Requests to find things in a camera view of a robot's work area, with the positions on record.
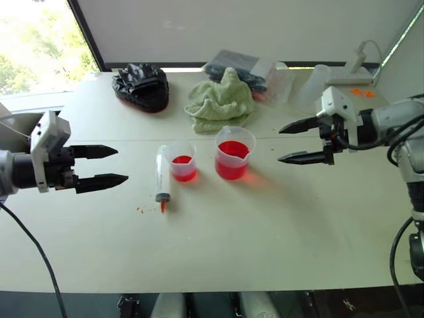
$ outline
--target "cable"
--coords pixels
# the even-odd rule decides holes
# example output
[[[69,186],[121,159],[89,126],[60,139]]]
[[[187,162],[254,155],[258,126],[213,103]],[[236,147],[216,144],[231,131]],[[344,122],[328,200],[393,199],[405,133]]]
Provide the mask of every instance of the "cable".
[[[408,220],[401,226],[399,232],[397,232],[395,239],[393,241],[392,248],[390,249],[390,259],[389,259],[389,269],[390,275],[392,276],[393,286],[395,287],[397,296],[399,297],[400,303],[402,304],[403,312],[407,318],[412,318],[411,311],[406,305],[405,298],[403,298],[402,292],[400,290],[398,279],[396,278],[395,272],[395,256],[396,256],[396,248],[398,247],[399,240],[405,232],[406,228],[412,223],[412,217],[409,217]]]
[[[393,159],[392,154],[393,151],[396,149],[399,144],[407,140],[412,134],[415,134],[419,129],[424,127],[424,120],[422,120],[417,126],[415,126],[413,129],[411,129],[408,133],[404,134],[402,137],[397,139],[389,148],[387,151],[387,159],[390,161],[390,163],[394,164],[395,166],[398,166],[398,163]]]
[[[12,128],[12,127],[10,127],[9,125],[6,125],[3,121],[2,121],[2,119],[0,119],[0,124],[2,124],[4,127],[6,127],[6,128],[9,128],[11,131],[13,131],[13,132],[15,132],[15,133],[17,133],[17,134],[20,134],[20,135],[22,135],[22,136],[24,136],[24,137],[27,137],[27,138],[31,138],[30,136],[28,136],[27,134],[24,134],[23,132],[20,132],[20,131],[17,131],[16,129],[14,129],[14,128]]]
[[[413,98],[423,98],[423,97],[424,97],[424,94],[418,94],[418,95],[414,95],[414,96],[411,96],[411,97],[408,97],[408,98],[413,99]]]
[[[417,116],[416,118],[408,121],[406,124],[403,124],[401,127],[396,129],[394,132],[388,134],[386,137],[380,139],[379,141],[373,142],[372,144],[365,144],[363,146],[355,146],[353,144],[349,144],[345,139],[342,138],[339,134],[336,135],[336,140],[345,148],[353,149],[353,150],[368,150],[373,149],[375,147],[379,147],[389,141],[391,141],[394,137],[400,134],[402,131],[419,122],[421,119],[424,119],[424,115]]]
[[[365,45],[367,43],[372,43],[377,51],[378,51],[378,55],[380,57],[380,65],[378,66],[377,70],[376,70],[376,77],[374,78],[374,87],[377,86],[378,81],[380,80],[380,74],[382,72],[382,64],[383,64],[383,54],[382,51],[380,50],[380,47],[378,46],[377,42],[374,40],[365,40],[364,42],[361,43],[360,47],[364,48]]]
[[[54,293],[56,294],[56,299],[58,300],[58,304],[59,304],[59,308],[60,308],[60,313],[62,314],[62,318],[67,318],[68,316],[66,315],[64,301],[62,299],[62,294],[60,293],[59,286],[58,286],[58,283],[56,281],[56,277],[53,273],[53,268],[51,267],[50,262],[47,259],[47,256],[45,255],[44,251],[42,250],[40,243],[35,239],[35,237],[31,234],[31,232],[23,225],[21,220],[8,207],[6,207],[1,202],[0,202],[0,207],[3,210],[5,210],[7,212],[7,214],[9,214],[12,217],[12,219],[14,219],[16,221],[16,223],[18,223],[19,227],[25,232],[26,235],[28,235],[30,240],[37,247],[37,250],[41,254],[41,257],[42,257],[44,263],[46,264],[48,273],[50,274],[50,278],[52,278]]]

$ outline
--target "table surface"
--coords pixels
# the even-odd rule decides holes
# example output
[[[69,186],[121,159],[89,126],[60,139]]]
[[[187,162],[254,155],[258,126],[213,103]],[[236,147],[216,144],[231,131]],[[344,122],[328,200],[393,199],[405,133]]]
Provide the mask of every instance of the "table surface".
[[[297,71],[294,89],[309,71]],[[105,144],[119,153],[80,159],[81,177],[129,175],[120,186],[76,195],[20,190],[7,205],[40,241],[63,292],[144,293],[314,290],[386,286],[388,254],[411,209],[400,172],[386,149],[335,155],[335,166],[277,161],[298,150],[318,151],[316,130],[278,135],[305,115],[289,105],[258,105],[246,124],[257,138],[246,175],[225,181],[213,167],[214,135],[195,134],[183,112],[203,74],[168,74],[170,104],[159,114],[122,104],[111,74],[81,83],[62,111],[70,144]],[[348,93],[351,87],[342,88]],[[353,97],[358,108],[386,101]],[[198,174],[171,182],[165,214],[154,201],[154,161],[161,144],[190,139]],[[51,292],[33,244],[0,213],[0,289]],[[416,283],[407,233],[397,256],[401,283]]]

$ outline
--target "window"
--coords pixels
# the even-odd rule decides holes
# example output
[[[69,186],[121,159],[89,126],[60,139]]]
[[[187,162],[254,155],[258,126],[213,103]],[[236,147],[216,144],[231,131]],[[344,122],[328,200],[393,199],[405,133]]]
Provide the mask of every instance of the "window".
[[[66,0],[0,3],[0,96],[71,91],[95,71]]]

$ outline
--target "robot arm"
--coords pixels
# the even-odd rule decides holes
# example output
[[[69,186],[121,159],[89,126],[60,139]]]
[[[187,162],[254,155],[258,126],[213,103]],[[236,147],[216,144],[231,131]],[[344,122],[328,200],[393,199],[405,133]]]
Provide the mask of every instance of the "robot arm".
[[[128,179],[118,174],[83,179],[75,175],[71,167],[76,158],[104,158],[118,152],[103,145],[63,147],[70,133],[69,122],[49,111],[31,134],[30,154],[0,150],[0,197],[28,187],[37,187],[39,192],[50,187],[75,188],[76,193],[83,193],[114,187]]]
[[[417,234],[409,238],[411,266],[424,281],[424,98],[406,99],[356,114],[352,101],[333,86],[322,95],[316,117],[302,119],[280,133],[319,128],[322,152],[296,152],[279,158],[288,164],[334,164],[334,153],[390,146],[388,158],[407,184]]]

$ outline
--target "small measuring cup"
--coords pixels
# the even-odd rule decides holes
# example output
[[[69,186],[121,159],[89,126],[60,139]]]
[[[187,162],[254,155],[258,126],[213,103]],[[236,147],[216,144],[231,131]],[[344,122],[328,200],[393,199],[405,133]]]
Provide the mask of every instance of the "small measuring cup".
[[[170,164],[173,177],[181,182],[189,181],[196,175],[195,146],[185,140],[173,141],[166,147],[165,156]]]
[[[217,134],[216,146],[215,170],[222,178],[235,180],[246,172],[256,139],[247,129],[224,126]]]

